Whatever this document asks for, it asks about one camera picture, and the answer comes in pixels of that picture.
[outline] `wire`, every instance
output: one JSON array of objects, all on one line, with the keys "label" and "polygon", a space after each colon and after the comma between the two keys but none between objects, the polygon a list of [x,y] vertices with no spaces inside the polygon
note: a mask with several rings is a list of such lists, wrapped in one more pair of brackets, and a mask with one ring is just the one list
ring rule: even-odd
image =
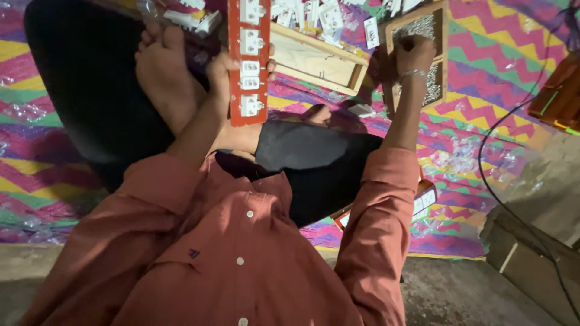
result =
[{"label": "wire", "polygon": [[[579,45],[580,45],[580,27],[578,26],[578,21],[576,20],[576,12],[578,12],[578,10],[580,9],[580,6],[574,6],[574,2],[575,2],[575,0],[570,0],[570,3],[568,5],[568,8],[562,10],[559,13],[559,14],[564,13],[564,23],[570,29],[570,36],[568,37],[568,40],[566,42],[566,47],[567,47],[567,49],[568,49],[569,52],[577,51],[579,49]],[[495,192],[491,189],[490,184],[487,183],[487,180],[485,179],[485,175],[483,174],[483,167],[481,165],[481,154],[483,152],[483,147],[485,146],[485,142],[490,137],[491,133],[495,130],[495,128],[497,128],[510,115],[514,114],[517,110],[521,109],[526,104],[532,102],[535,99],[535,96],[534,96],[534,97],[532,97],[531,99],[528,100],[528,98],[533,94],[534,89],[538,86],[538,84],[540,83],[540,80],[543,77],[544,71],[546,69],[546,65],[548,64],[548,53],[549,53],[549,50],[550,50],[550,46],[549,46],[550,45],[550,38],[552,37],[552,34],[557,30],[557,28],[555,28],[554,30],[552,30],[549,33],[548,38],[546,39],[546,54],[545,54],[545,58],[544,58],[545,62],[544,62],[544,65],[543,65],[543,67],[541,69],[541,72],[540,72],[540,75],[538,77],[538,80],[536,81],[536,83],[534,84],[534,86],[531,88],[531,90],[528,93],[528,95],[526,95],[526,97],[523,99],[522,103],[519,104],[518,106],[516,106],[511,111],[509,111],[506,115],[504,115],[500,120],[498,120],[498,122],[496,122],[488,130],[487,134],[483,137],[483,140],[481,141],[481,145],[479,147],[479,153],[477,155],[477,163],[478,163],[478,166],[479,166],[479,173],[481,174],[481,179],[483,180],[483,183],[485,184],[487,190],[490,192],[490,194],[492,195],[492,197],[508,213],[510,213],[518,222],[520,222],[534,236],[534,238],[536,238],[536,240],[538,240],[538,242],[542,245],[542,249],[545,251],[546,256],[552,262],[552,264],[554,264],[554,269],[556,270],[556,275],[558,276],[558,282],[560,283],[560,286],[562,287],[562,291],[564,292],[564,295],[566,296],[566,299],[568,300],[568,304],[570,305],[570,308],[572,308],[572,311],[574,312],[574,315],[576,316],[576,319],[578,319],[578,321],[580,321],[580,313],[578,313],[578,309],[574,305],[574,301],[572,300],[572,297],[570,296],[570,292],[568,291],[568,288],[566,287],[566,284],[564,283],[564,278],[562,278],[562,273],[560,271],[560,268],[558,267],[558,261],[556,260],[556,258],[554,257],[554,255],[552,254],[552,252],[548,248],[548,246],[540,238],[540,236],[538,236],[536,234],[534,228],[531,225],[529,225],[527,222],[523,221],[522,218],[520,218],[519,216],[517,216],[504,202],[502,202],[498,198],[498,196],[495,194]]]}]

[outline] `zigzag pattern mat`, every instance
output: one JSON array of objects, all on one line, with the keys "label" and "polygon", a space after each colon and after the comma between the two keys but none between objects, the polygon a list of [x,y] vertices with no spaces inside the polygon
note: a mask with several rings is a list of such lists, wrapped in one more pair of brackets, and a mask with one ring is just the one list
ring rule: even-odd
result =
[{"label": "zigzag pattern mat", "polygon": [[[534,83],[542,72],[542,85],[566,56],[564,27],[557,15],[562,0],[449,0],[449,93],[447,102],[421,116],[417,146],[425,175],[440,189],[430,215],[411,226],[414,255],[480,259],[485,250],[478,234],[485,215],[495,205],[473,164],[472,149],[486,130],[526,96],[537,92]],[[380,16],[380,0],[363,6],[345,6],[351,21]],[[4,242],[63,242],[67,232],[105,193],[66,136],[35,69],[18,10],[4,9],[0,20],[0,77],[14,81],[0,86],[0,240]],[[362,24],[343,30],[344,43],[366,48]],[[367,131],[384,136],[390,122],[377,89],[376,67],[369,68],[359,96],[344,97],[317,86],[280,76],[270,87],[273,115],[296,119],[311,105],[324,103],[335,114],[334,128]],[[379,115],[358,122],[345,111],[350,103],[368,103]],[[6,114],[11,104],[34,104],[45,112],[33,122]],[[484,156],[484,174],[502,189],[526,163],[524,146],[541,150],[553,130],[538,124],[523,111],[497,129]],[[457,164],[442,158],[458,156]],[[41,232],[35,224],[43,221]],[[314,245],[338,248],[341,232],[329,219],[302,230]]]}]

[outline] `man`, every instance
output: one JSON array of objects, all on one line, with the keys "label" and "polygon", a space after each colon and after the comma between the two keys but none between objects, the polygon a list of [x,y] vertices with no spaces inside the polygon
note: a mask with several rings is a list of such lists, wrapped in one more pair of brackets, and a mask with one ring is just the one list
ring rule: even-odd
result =
[{"label": "man", "polygon": [[[214,59],[206,93],[178,28],[151,24],[137,47],[138,23],[79,0],[35,0],[25,24],[55,109],[114,193],[72,231],[23,325],[404,324],[431,41],[397,48],[403,92],[382,140],[319,126],[325,109],[232,128],[239,63]],[[218,148],[262,167],[236,175]],[[353,199],[333,271],[296,225]]]}]

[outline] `black pants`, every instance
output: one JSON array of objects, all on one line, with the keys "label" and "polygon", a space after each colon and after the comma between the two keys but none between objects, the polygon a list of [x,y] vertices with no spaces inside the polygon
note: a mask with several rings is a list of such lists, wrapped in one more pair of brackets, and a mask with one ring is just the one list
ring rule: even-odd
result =
[{"label": "black pants", "polygon": [[[144,26],[82,0],[34,0],[24,24],[46,90],[72,142],[104,186],[115,191],[130,164],[165,151],[174,139],[135,77],[133,55]],[[301,227],[354,200],[367,155],[381,141],[367,134],[269,121],[260,134],[256,162],[270,173],[287,174],[293,195],[290,217]],[[238,160],[232,156],[220,154],[218,162],[236,176]]]}]

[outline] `shirt logo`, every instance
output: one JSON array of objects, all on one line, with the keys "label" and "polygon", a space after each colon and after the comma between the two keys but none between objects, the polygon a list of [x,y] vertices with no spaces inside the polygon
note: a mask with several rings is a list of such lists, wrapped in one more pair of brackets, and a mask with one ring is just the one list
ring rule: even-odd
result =
[{"label": "shirt logo", "polygon": [[189,257],[194,259],[195,257],[200,255],[200,252],[197,250],[189,249]]}]

